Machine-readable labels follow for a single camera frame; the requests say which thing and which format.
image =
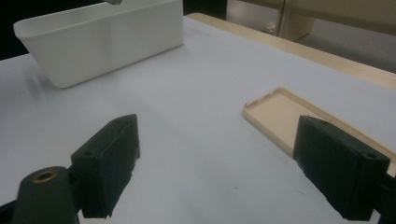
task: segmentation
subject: white table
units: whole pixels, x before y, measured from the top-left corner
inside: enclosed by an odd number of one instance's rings
[[[110,120],[137,114],[141,159],[113,217],[81,223],[354,223],[241,115],[285,87],[396,148],[396,91],[185,18],[185,44],[60,90],[30,55],[0,62],[0,204]],[[374,213],[370,223],[376,223]]]

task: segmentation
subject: white plastic bin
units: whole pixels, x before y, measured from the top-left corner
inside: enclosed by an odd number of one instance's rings
[[[14,24],[50,81],[66,88],[183,43],[181,0],[101,3]]]

